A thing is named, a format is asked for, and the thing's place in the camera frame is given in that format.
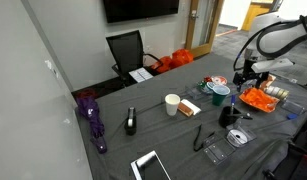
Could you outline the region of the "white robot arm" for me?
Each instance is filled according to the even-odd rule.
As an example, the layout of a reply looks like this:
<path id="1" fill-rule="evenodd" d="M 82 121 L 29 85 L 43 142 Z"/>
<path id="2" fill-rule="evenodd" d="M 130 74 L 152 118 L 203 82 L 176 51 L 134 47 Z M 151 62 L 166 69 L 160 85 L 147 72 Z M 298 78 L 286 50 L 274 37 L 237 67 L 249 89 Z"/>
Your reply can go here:
<path id="1" fill-rule="evenodd" d="M 293 66 L 282 55 L 307 40 L 307 15 L 286 20 L 277 12 L 256 16 L 252 22 L 248 40 L 241 48 L 234 63 L 233 83 L 237 91 L 248 80 L 256 80 L 255 87 L 268 79 L 270 71 Z"/>

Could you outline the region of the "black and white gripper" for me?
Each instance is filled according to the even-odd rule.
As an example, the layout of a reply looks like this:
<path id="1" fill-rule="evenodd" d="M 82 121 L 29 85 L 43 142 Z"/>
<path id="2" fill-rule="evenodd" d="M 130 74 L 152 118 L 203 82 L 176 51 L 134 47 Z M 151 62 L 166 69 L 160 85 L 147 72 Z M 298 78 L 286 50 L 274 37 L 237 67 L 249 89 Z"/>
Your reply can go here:
<path id="1" fill-rule="evenodd" d="M 260 88 L 261 83 L 268 78 L 269 72 L 256 73 L 252 69 L 252 65 L 254 63 L 255 63 L 254 60 L 246 59 L 244 61 L 244 65 L 240 68 L 236 68 L 234 64 L 233 70 L 235 74 L 233 78 L 233 83 L 237 86 L 238 92 L 241 92 L 242 85 L 248 80 L 255 80 L 256 83 L 254 87 Z"/>

